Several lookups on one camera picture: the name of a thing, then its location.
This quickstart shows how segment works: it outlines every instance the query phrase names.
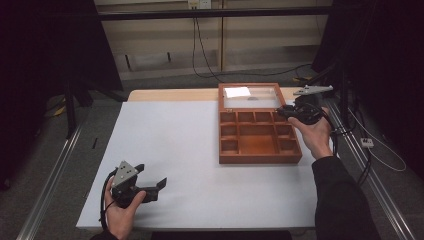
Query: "gray floor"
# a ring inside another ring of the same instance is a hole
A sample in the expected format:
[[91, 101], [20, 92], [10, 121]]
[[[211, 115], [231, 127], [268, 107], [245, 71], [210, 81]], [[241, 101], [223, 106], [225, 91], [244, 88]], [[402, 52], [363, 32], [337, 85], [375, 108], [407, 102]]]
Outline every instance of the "gray floor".
[[[272, 73], [284, 70], [286, 69], [261, 69], [247, 72]], [[313, 71], [307, 67], [301, 68], [297, 72], [300, 76], [313, 74]], [[297, 85], [292, 81], [297, 74], [295, 71], [291, 71], [271, 77], [230, 75], [222, 76], [220, 79], [226, 82], [278, 82], [280, 86], [289, 87]], [[216, 87], [217, 81], [213, 78], [204, 79], [195, 75], [181, 75], [123, 81], [123, 84], [125, 91], [120, 94], [128, 95], [133, 89]], [[42, 221], [39, 226], [36, 226], [34, 239], [88, 239], [93, 234], [77, 229], [75, 225], [85, 203], [87, 191], [91, 187], [107, 147], [121, 104], [96, 92], [93, 92], [92, 96], [95, 98], [92, 107], [77, 107], [76, 109], [79, 122], [83, 122], [81, 132], [73, 152], [64, 166], [63, 175], [58, 179], [57, 187], [53, 189], [48, 208], [41, 213]], [[373, 123], [372, 118], [365, 110], [363, 112], [367, 129], [375, 136], [381, 137], [382, 133], [378, 126]], [[356, 136], [359, 135], [358, 131], [359, 127], [355, 130]], [[12, 188], [0, 193], [0, 239], [16, 239], [18, 237], [61, 154], [66, 143], [66, 132], [66, 114], [46, 118], [26, 163], [19, 174], [12, 179]], [[359, 177], [361, 169], [343, 137], [340, 137], [339, 142], [339, 153], [343, 163], [352, 176]], [[374, 150], [380, 158], [396, 167], [401, 167], [399, 160], [384, 147], [377, 145]], [[424, 230], [422, 229], [424, 208], [420, 204], [424, 202], [423, 181], [408, 168], [404, 172], [394, 172], [374, 161], [373, 169], [405, 217], [415, 239], [424, 239]], [[388, 219], [385, 209], [368, 183], [364, 184], [363, 190], [369, 200], [374, 221], [382, 238], [400, 239]], [[313, 230], [293, 230], [292, 234], [294, 239], [315, 239]], [[149, 236], [150, 233], [135, 231], [131, 239], [149, 239]]]

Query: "white table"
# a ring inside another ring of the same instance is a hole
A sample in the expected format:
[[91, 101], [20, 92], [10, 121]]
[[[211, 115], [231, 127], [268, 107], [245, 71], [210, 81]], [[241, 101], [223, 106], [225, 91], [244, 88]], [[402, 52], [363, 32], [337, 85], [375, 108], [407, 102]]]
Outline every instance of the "white table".
[[168, 178], [159, 200], [139, 207], [137, 229], [314, 227], [313, 158], [298, 137], [303, 158], [297, 165], [220, 165], [217, 101], [124, 103], [77, 227], [101, 227], [101, 189], [122, 160], [145, 164], [137, 186]]

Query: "wooden tray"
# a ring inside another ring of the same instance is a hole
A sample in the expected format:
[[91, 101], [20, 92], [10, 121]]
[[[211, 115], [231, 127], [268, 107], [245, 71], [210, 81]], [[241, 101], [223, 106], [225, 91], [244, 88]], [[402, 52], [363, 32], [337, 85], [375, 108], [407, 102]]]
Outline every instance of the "wooden tray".
[[[226, 91], [238, 88], [252, 94], [234, 97]], [[276, 83], [220, 84], [219, 163], [298, 163], [302, 152], [295, 130], [275, 112], [284, 104]]]

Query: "human hand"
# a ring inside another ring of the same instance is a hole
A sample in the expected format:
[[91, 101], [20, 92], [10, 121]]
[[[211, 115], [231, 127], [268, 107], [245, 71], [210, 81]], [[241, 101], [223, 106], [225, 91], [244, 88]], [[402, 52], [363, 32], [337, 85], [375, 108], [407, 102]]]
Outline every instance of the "human hand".
[[135, 211], [143, 202], [146, 192], [139, 192], [127, 208], [120, 208], [114, 202], [110, 193], [112, 182], [113, 177], [109, 179], [105, 191], [105, 206], [110, 205], [106, 210], [109, 232], [120, 240], [127, 239], [133, 227]]
[[294, 117], [289, 117], [287, 120], [302, 133], [303, 141], [316, 160], [333, 156], [329, 145], [331, 127], [325, 118], [321, 118], [313, 125], [305, 125]]

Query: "finger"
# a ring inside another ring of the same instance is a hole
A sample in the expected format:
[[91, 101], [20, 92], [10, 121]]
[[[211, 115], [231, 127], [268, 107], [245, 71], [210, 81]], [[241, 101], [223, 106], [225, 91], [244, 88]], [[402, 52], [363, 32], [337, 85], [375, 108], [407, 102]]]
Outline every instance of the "finger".
[[106, 185], [105, 196], [104, 196], [106, 206], [109, 205], [113, 201], [112, 194], [110, 193], [110, 190], [112, 189], [113, 178], [114, 177], [109, 178], [109, 181], [107, 182], [107, 185]]
[[131, 202], [131, 204], [128, 206], [127, 209], [129, 209], [129, 211], [135, 213], [138, 206], [140, 206], [140, 204], [143, 202], [145, 197], [146, 197], [145, 191], [141, 191], [141, 192], [137, 193], [137, 195], [135, 195], [133, 201]]

